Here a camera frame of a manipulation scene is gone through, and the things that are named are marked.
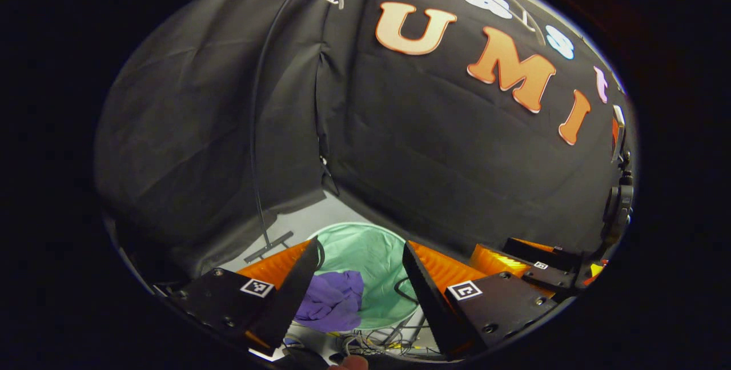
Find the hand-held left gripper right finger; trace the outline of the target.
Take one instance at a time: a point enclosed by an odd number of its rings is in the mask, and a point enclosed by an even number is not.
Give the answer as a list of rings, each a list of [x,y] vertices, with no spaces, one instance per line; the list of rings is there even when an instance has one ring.
[[[532,266],[478,244],[469,263],[408,240],[404,269],[447,359],[493,352],[558,307],[555,292],[528,282]]]

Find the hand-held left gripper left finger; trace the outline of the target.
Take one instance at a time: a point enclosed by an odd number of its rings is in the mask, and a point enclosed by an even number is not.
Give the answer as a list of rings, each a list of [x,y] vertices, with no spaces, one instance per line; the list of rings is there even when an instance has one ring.
[[[168,300],[177,312],[222,341],[272,355],[319,267],[320,243],[311,238],[240,271],[215,268]]]

